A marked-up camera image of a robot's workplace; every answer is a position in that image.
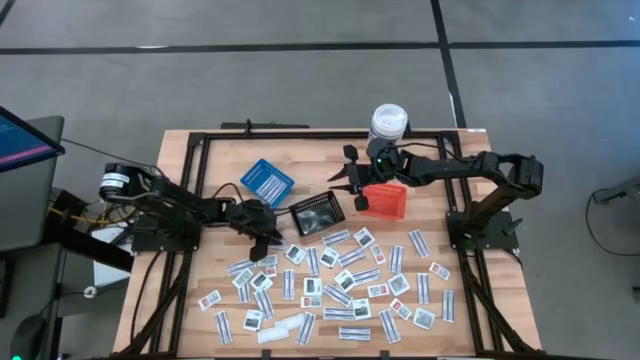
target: floor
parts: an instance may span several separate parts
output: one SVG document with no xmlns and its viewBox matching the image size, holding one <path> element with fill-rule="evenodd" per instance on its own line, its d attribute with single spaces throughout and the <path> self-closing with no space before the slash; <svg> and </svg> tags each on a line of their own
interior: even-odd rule
<svg viewBox="0 0 640 360">
<path fill-rule="evenodd" d="M 436 43 L 432 3 L 0 0 L 7 4 L 0 53 L 14 54 L 0 57 L 0 99 L 23 118 L 63 115 L 66 138 L 142 162 L 155 161 L 165 129 L 216 128 L 247 118 L 365 127 L 385 102 L 403 106 L 414 127 L 486 128 L 495 151 L 535 154 L 546 167 L 543 195 L 511 207 L 524 218 L 521 257 L 544 349 L 637 358 L 640 304 L 631 286 L 640 285 L 640 261 L 601 251 L 589 238 L 584 210 L 593 190 L 640 170 L 640 47 L 562 42 L 638 40 L 640 3 L 441 0 L 448 41 L 484 44 L 452 49 L 449 72 L 435 48 L 195 52 L 225 44 Z M 488 44 L 522 41 L 558 48 Z M 165 54 L 33 51 L 160 45 L 193 47 Z M 2 52 L 7 48 L 31 50 Z M 67 150 L 55 185 L 95 199 L 110 159 L 72 145 Z M 596 236 L 611 249 L 639 252 L 634 210 L 624 200 L 594 206 Z M 65 274 L 81 289 L 91 282 L 90 271 L 90 263 L 72 258 Z M 106 355 L 123 296 L 113 291 L 80 304 L 88 313 L 65 320 L 61 350 L 78 358 Z"/>
</svg>

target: black metal frame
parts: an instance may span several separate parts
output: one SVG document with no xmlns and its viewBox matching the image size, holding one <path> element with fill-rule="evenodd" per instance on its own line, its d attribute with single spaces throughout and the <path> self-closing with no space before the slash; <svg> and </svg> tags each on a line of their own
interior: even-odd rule
<svg viewBox="0 0 640 360">
<path fill-rule="evenodd" d="M 185 155 L 184 167 L 182 170 L 182 179 L 180 181 L 180 185 L 182 187 L 186 187 L 189 183 L 189 177 L 191 172 L 191 167 L 193 164 L 193 157 L 195 153 L 195 149 L 198 144 L 201 144 L 201 153 L 198 165 L 198 171 L 196 175 L 196 186 L 194 189 L 194 193 L 198 196 L 202 196 L 202 191 L 204 188 L 204 180 L 207 171 L 206 164 L 209 158 L 209 149 L 212 141 L 215 140 L 261 140 L 261 139 L 366 139 L 368 133 L 365 130 L 362 131 L 251 131 L 249 127 L 245 129 L 245 131 L 233 132 L 233 133 L 192 133 L 190 134 L 187 152 Z M 445 130 L 445 131 L 415 131 L 405 135 L 407 139 L 432 139 L 435 140 L 438 144 L 439 156 L 440 158 L 446 158 L 447 153 L 445 151 L 445 146 L 447 143 L 450 144 L 453 148 L 456 156 L 462 156 L 462 149 L 460 145 L 460 139 L 457 131 L 453 130 Z M 461 191 L 464 199 L 465 206 L 469 206 L 471 204 L 471 191 L 469 189 L 469 184 L 466 180 L 461 180 Z M 447 193 L 447 200 L 449 203 L 449 211 L 457 211 L 458 205 L 455 196 L 455 190 L 453 186 L 452 180 L 445 180 L 445 189 Z M 468 259 L 466 251 L 463 249 L 458 249 L 458 256 L 460 258 L 460 264 L 462 265 L 463 259 Z M 480 284 L 482 287 L 482 291 L 488 296 L 488 298 L 493 301 L 492 293 L 491 293 L 491 284 L 489 282 L 489 274 L 487 271 L 486 261 L 484 258 L 483 250 L 477 249 L 474 250 L 476 265 L 478 269 L 478 274 L 480 278 Z M 168 289 L 171 286 L 171 278 L 173 273 L 173 265 L 175 264 L 175 253 L 168 253 L 167 260 L 165 262 L 164 273 L 162 277 L 161 290 L 160 290 L 160 298 L 158 302 L 159 307 L 168 307 L 168 304 L 171 303 L 175 297 L 176 299 L 176 307 L 175 313 L 173 317 L 173 323 L 171 327 L 171 337 L 169 340 L 169 349 L 167 352 L 158 353 L 158 347 L 160 343 L 160 334 L 162 332 L 162 321 L 158 322 L 153 333 L 151 334 L 151 346 L 150 346 L 150 354 L 153 355 L 157 353 L 159 356 L 175 356 L 178 351 L 178 345 L 180 340 L 180 330 L 182 327 L 182 317 L 184 311 L 184 302 L 186 298 L 186 290 L 187 290 L 187 281 L 185 279 L 182 287 L 179 292 L 174 297 L 167 297 Z M 183 266 L 187 266 L 187 276 L 188 269 L 191 264 L 192 253 L 185 253 L 183 257 Z M 473 337 L 474 350 L 476 355 L 479 355 L 485 351 L 485 346 L 482 340 L 482 333 L 480 329 L 480 321 L 478 318 L 478 312 L 476 308 L 476 302 L 474 297 L 473 290 L 467 285 L 464 285 L 464 293 L 467 302 L 467 310 L 469 315 L 469 322 L 471 326 L 471 333 Z M 497 352 L 503 351 L 502 338 L 500 335 L 500 331 L 496 324 L 493 323 L 491 318 L 489 320 L 489 325 L 491 329 L 491 338 L 493 342 L 493 349 Z M 136 354 L 126 354 L 123 357 L 134 357 L 142 356 Z"/>
</svg>

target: white container lid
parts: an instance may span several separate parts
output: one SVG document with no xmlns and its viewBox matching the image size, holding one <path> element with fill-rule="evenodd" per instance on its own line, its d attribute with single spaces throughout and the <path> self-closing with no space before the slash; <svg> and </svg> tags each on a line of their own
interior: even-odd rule
<svg viewBox="0 0 640 360">
<path fill-rule="evenodd" d="M 407 127 L 407 112 L 395 104 L 382 104 L 373 112 L 372 126 L 384 137 L 401 137 Z"/>
</svg>

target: black mesh basket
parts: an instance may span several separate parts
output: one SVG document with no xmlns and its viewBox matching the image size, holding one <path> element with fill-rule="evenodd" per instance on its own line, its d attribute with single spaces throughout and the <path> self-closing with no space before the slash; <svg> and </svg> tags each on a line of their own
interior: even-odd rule
<svg viewBox="0 0 640 360">
<path fill-rule="evenodd" d="M 308 236 L 345 220 L 333 191 L 289 206 L 300 236 Z"/>
</svg>

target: playing card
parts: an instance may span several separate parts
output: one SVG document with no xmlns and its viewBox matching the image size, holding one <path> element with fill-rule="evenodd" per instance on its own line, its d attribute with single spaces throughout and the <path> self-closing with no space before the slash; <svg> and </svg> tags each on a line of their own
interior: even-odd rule
<svg viewBox="0 0 640 360">
<path fill-rule="evenodd" d="M 251 286 L 253 286 L 256 291 L 266 290 L 273 285 L 273 281 L 267 277 L 265 273 L 260 271 L 256 276 L 251 279 Z"/>
<path fill-rule="evenodd" d="M 384 256 L 380 246 L 372 245 L 369 250 L 371 250 L 371 254 L 373 255 L 373 259 L 376 261 L 376 264 L 380 265 L 387 262 L 387 258 Z"/>
<path fill-rule="evenodd" d="M 370 298 L 385 296 L 390 294 L 389 285 L 387 284 L 371 285 L 367 287 L 367 291 L 369 292 Z"/>
<path fill-rule="evenodd" d="M 435 261 L 431 263 L 431 266 L 429 266 L 429 271 L 438 275 L 443 280 L 449 280 L 449 276 L 451 275 L 449 270 L 445 269 L 444 266 L 436 263 Z"/>
<path fill-rule="evenodd" d="M 309 275 L 320 276 L 320 264 L 318 263 L 318 251 L 315 246 L 307 248 L 307 263 L 309 264 Z"/>
<path fill-rule="evenodd" d="M 398 300 L 397 298 L 393 299 L 393 301 L 391 302 L 391 305 L 389 305 L 395 312 L 398 313 L 398 315 L 400 315 L 401 318 L 403 318 L 404 320 L 408 320 L 409 317 L 411 316 L 411 310 L 409 310 L 408 307 L 406 307 L 400 300 Z"/>
<path fill-rule="evenodd" d="M 283 326 L 289 330 L 293 330 L 295 328 L 299 328 L 300 325 L 302 325 L 303 321 L 304 321 L 304 313 L 300 313 L 298 315 L 288 317 L 284 320 L 276 321 L 276 326 Z"/>
<path fill-rule="evenodd" d="M 218 328 L 218 336 L 221 344 L 228 344 L 233 341 L 231 338 L 231 327 L 229 327 L 229 319 L 227 312 L 222 310 L 216 313 L 216 327 Z"/>
<path fill-rule="evenodd" d="M 305 256 L 307 256 L 307 252 L 304 251 L 302 248 L 291 244 L 291 246 L 289 247 L 289 249 L 287 250 L 284 256 L 287 259 L 291 260 L 292 263 L 296 265 L 300 265 L 302 260 L 304 260 Z"/>
<path fill-rule="evenodd" d="M 329 234 L 327 236 L 322 237 L 322 242 L 324 242 L 324 246 L 335 245 L 339 242 L 345 241 L 349 238 L 349 229 L 340 230 L 333 234 Z"/>
<path fill-rule="evenodd" d="M 356 281 L 353 275 L 351 275 L 351 271 L 346 269 L 342 270 L 342 272 L 336 276 L 335 280 L 344 292 L 349 292 L 349 290 L 356 286 Z"/>
<path fill-rule="evenodd" d="M 342 291 L 342 289 L 340 289 L 337 286 L 334 286 L 333 284 L 325 285 L 324 293 L 329 295 L 330 298 L 339 302 L 340 304 L 342 304 L 342 306 L 345 306 L 345 307 L 349 306 L 349 304 L 351 304 L 351 300 L 353 300 L 353 298 L 349 294 Z"/>
<path fill-rule="evenodd" d="M 258 261 L 256 266 L 272 266 L 278 263 L 278 254 L 267 255 L 264 259 Z"/>
<path fill-rule="evenodd" d="M 369 299 L 357 299 L 351 301 L 353 313 L 356 320 L 368 319 L 371 317 L 371 306 Z"/>
<path fill-rule="evenodd" d="M 371 232 L 369 232 L 366 227 L 363 227 L 362 229 L 358 230 L 357 233 L 353 234 L 353 238 L 356 239 L 358 244 L 363 249 L 376 242 L 376 238 L 371 235 Z"/>
<path fill-rule="evenodd" d="M 416 313 L 413 315 L 413 324 L 425 330 L 431 330 L 435 319 L 436 314 L 432 313 L 431 311 L 416 308 Z"/>
<path fill-rule="evenodd" d="M 392 277 L 391 279 L 387 280 L 387 283 L 389 284 L 389 288 L 391 288 L 391 292 L 394 296 L 399 296 L 400 294 L 410 289 L 409 282 L 403 274 L 398 274 Z"/>
<path fill-rule="evenodd" d="M 324 248 L 324 252 L 320 257 L 320 263 L 329 269 L 332 269 L 336 265 L 339 256 L 340 254 L 337 251 L 327 246 Z"/>
<path fill-rule="evenodd" d="M 242 272 L 239 273 L 235 277 L 235 279 L 233 279 L 232 281 L 233 286 L 240 289 L 241 287 L 244 286 L 244 284 L 246 284 L 251 279 L 252 276 L 253 276 L 253 271 L 251 271 L 250 269 L 247 268 L 242 270 Z"/>
<path fill-rule="evenodd" d="M 264 267 L 264 272 L 265 272 L 265 274 L 267 274 L 268 278 L 274 278 L 274 277 L 278 276 L 277 266 L 278 265 L 270 265 L 270 266 L 265 266 Z"/>
<path fill-rule="evenodd" d="M 444 290 L 442 292 L 442 321 L 454 322 L 453 306 L 455 304 L 455 291 Z"/>
<path fill-rule="evenodd" d="M 198 305 L 200 305 L 200 310 L 205 311 L 211 306 L 220 302 L 220 300 L 222 300 L 222 297 L 220 296 L 220 292 L 218 290 L 215 290 L 211 292 L 209 295 L 198 300 Z"/>
<path fill-rule="evenodd" d="M 244 317 L 243 328 L 249 331 L 258 331 L 260 330 L 260 325 L 262 325 L 262 318 L 264 314 L 262 311 L 258 310 L 247 310 L 247 315 Z"/>
<path fill-rule="evenodd" d="M 286 327 L 272 327 L 270 329 L 264 329 L 258 331 L 258 344 L 263 344 L 269 341 L 276 341 L 280 339 L 286 339 L 289 337 L 289 329 Z"/>
<path fill-rule="evenodd" d="M 422 236 L 422 231 L 420 230 L 409 231 L 409 239 L 411 240 L 413 247 L 416 249 L 418 256 L 423 258 L 425 256 L 431 255 L 431 251 L 427 246 L 427 242 L 424 240 L 424 236 Z"/>
<path fill-rule="evenodd" d="M 387 342 L 389 344 L 393 344 L 400 341 L 402 338 L 400 337 L 400 331 L 398 331 L 396 322 L 393 320 L 393 313 L 391 312 L 391 309 L 380 311 L 378 316 L 380 316 L 380 322 L 382 322 L 384 334 L 387 336 Z"/>
<path fill-rule="evenodd" d="M 322 296 L 322 279 L 304 278 L 305 296 Z"/>
<path fill-rule="evenodd" d="M 310 307 L 322 307 L 322 297 L 321 296 L 302 296 L 300 297 L 300 307 L 301 308 L 310 308 Z"/>
</svg>

